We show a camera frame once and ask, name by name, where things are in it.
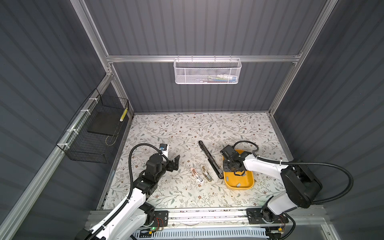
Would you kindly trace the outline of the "black stapler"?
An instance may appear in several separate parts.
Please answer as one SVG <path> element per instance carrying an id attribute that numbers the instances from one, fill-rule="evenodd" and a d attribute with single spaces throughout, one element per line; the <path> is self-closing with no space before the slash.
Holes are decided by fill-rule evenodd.
<path id="1" fill-rule="evenodd" d="M 208 162 L 210 163 L 211 167 L 213 168 L 218 178 L 223 179 L 224 178 L 223 170 L 221 170 L 221 168 L 219 167 L 219 165 L 217 164 L 217 162 L 215 161 L 215 159 L 213 158 L 212 154 L 209 152 L 209 150 L 207 149 L 203 141 L 198 141 L 198 144 L 202 149 L 202 151 L 204 152 L 204 154 L 207 156 Z"/>

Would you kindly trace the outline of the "beige small stapler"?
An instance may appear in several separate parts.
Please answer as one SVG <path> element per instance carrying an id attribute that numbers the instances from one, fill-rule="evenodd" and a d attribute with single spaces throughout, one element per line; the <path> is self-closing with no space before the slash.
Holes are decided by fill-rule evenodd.
<path id="1" fill-rule="evenodd" d="M 201 169 L 202 169 L 202 172 L 203 172 L 203 176 L 207 179 L 208 182 L 212 182 L 213 181 L 213 178 L 211 177 L 211 175 L 209 174 L 207 168 L 202 165 L 201 166 Z"/>

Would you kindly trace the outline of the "pink small stapler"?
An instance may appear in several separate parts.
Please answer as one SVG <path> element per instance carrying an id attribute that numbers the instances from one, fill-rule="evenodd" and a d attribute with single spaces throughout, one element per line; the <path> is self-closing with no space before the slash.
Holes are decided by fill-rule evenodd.
<path id="1" fill-rule="evenodd" d="M 194 178 L 196 179 L 196 181 L 199 184 L 203 184 L 204 183 L 204 179 L 198 174 L 198 172 L 197 172 L 197 170 L 195 168 L 191 168 L 191 172 L 192 172 Z"/>

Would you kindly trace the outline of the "yellow plastic tray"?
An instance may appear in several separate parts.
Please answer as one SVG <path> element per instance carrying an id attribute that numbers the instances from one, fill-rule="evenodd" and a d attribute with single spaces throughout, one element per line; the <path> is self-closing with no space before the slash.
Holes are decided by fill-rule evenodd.
<path id="1" fill-rule="evenodd" d="M 226 186 L 232 190 L 249 190 L 254 186 L 254 175 L 251 171 L 246 171 L 243 176 L 235 176 L 232 172 L 224 172 L 224 180 Z"/>

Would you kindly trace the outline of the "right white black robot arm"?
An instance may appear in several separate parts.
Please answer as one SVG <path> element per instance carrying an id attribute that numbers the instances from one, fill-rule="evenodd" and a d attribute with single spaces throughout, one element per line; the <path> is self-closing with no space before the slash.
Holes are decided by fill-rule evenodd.
<path id="1" fill-rule="evenodd" d="M 236 174 L 251 171 L 282 181 L 285 190 L 273 195 L 262 207 L 261 214 L 267 222 L 289 210 L 313 205 L 323 188 L 304 162 L 276 162 L 257 155 L 255 151 L 239 153 L 230 145 L 224 147 L 221 154 L 226 171 Z"/>

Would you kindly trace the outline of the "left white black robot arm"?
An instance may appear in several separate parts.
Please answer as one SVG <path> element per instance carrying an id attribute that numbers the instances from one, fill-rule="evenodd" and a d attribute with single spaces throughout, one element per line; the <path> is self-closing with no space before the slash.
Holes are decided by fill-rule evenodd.
<path id="1" fill-rule="evenodd" d="M 155 207 L 147 199 L 158 187 L 161 177 L 167 172 L 179 169 L 180 156 L 165 162 L 164 156 L 154 154 L 146 163 L 133 183 L 133 191 L 128 194 L 103 220 L 90 230 L 82 229 L 76 240 L 127 240 L 138 228 L 150 226 L 154 220 Z"/>

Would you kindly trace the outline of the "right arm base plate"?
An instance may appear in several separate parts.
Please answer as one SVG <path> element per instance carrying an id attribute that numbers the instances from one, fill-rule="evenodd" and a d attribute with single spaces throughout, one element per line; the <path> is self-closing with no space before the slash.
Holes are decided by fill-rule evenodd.
<path id="1" fill-rule="evenodd" d="M 283 224 L 289 222 L 288 217 L 283 214 L 275 215 L 264 208 L 247 208 L 246 216 L 250 224 Z"/>

